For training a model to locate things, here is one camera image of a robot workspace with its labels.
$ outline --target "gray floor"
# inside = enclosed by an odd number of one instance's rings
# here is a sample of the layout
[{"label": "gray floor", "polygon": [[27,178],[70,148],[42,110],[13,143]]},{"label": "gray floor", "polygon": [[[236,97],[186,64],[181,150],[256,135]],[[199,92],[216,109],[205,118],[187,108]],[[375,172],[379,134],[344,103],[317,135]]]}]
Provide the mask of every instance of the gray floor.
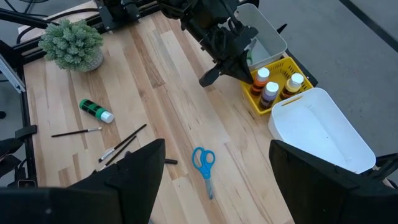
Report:
[{"label": "gray floor", "polygon": [[[398,37],[398,1],[354,0]],[[24,2],[11,0],[18,10]],[[49,2],[32,12],[53,14],[85,0]],[[0,7],[7,8],[3,1]],[[338,0],[262,0],[260,9],[275,26],[288,23],[282,36],[290,51],[320,82],[377,156],[398,152],[398,54]],[[0,21],[0,38],[14,44],[18,25]],[[0,139],[22,126],[18,95],[0,83]],[[391,175],[398,183],[398,173]]]}]

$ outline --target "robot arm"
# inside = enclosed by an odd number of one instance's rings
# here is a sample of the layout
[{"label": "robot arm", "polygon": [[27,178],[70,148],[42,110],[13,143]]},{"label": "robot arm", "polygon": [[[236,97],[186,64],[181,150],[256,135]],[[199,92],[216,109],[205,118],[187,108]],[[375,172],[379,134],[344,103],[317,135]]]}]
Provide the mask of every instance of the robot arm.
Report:
[{"label": "robot arm", "polygon": [[[238,0],[157,0],[160,10],[170,19],[180,19],[200,43],[201,49],[213,57],[216,65],[199,79],[201,86],[211,85],[220,75],[229,75],[251,84],[246,62],[251,43],[258,31],[244,26],[235,16]],[[228,28],[221,26],[228,21]]]}]

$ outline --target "white bottle cap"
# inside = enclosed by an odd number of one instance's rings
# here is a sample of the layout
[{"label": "white bottle cap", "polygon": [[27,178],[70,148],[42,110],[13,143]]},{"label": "white bottle cap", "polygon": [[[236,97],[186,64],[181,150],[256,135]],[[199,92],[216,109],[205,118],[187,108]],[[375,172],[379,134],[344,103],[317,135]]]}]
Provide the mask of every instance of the white bottle cap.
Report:
[{"label": "white bottle cap", "polygon": [[108,124],[113,121],[113,118],[114,118],[113,114],[111,114],[107,111],[105,111],[104,113],[101,114],[101,120]]},{"label": "white bottle cap", "polygon": [[269,76],[269,70],[267,68],[260,68],[257,71],[257,81],[259,82],[267,81],[268,76]]},{"label": "white bottle cap", "polygon": [[266,95],[267,96],[275,96],[278,94],[279,85],[278,83],[269,82],[266,85]]},{"label": "white bottle cap", "polygon": [[292,88],[300,88],[301,84],[304,82],[304,76],[300,73],[295,73],[292,75],[292,78],[290,80],[290,85],[292,86]]}]

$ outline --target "paint bottle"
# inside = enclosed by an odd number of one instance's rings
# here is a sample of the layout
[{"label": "paint bottle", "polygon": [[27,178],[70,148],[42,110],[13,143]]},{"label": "paint bottle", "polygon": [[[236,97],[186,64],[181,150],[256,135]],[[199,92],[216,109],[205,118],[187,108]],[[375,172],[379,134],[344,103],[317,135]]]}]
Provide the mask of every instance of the paint bottle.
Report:
[{"label": "paint bottle", "polygon": [[269,82],[262,91],[259,107],[266,110],[272,106],[274,100],[278,96],[279,85],[278,83]]},{"label": "paint bottle", "polygon": [[260,68],[254,78],[254,83],[250,87],[250,93],[253,96],[260,96],[261,90],[268,82],[269,70],[267,68]]},{"label": "paint bottle", "polygon": [[79,104],[80,109],[86,111],[87,113],[93,115],[98,120],[102,120],[105,123],[110,123],[113,121],[113,114],[108,112],[105,108],[96,103],[92,102],[91,100],[84,99]]},{"label": "paint bottle", "polygon": [[286,100],[289,97],[294,96],[301,88],[301,84],[304,82],[304,76],[299,73],[292,75],[290,79],[287,80],[285,87],[282,89],[279,98],[281,100]]}]

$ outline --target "white plastic bin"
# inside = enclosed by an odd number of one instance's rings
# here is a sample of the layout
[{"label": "white plastic bin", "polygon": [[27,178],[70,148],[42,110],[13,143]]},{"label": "white plastic bin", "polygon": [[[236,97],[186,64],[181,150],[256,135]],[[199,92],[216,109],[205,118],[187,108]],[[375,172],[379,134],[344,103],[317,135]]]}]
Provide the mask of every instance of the white plastic bin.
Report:
[{"label": "white plastic bin", "polygon": [[255,37],[257,42],[252,50],[250,71],[280,59],[287,49],[286,41],[255,5],[243,4],[238,6],[235,10],[235,16],[243,25],[255,27],[259,31]]},{"label": "white plastic bin", "polygon": [[372,150],[321,88],[277,103],[268,127],[274,138],[356,174],[376,163]]}]

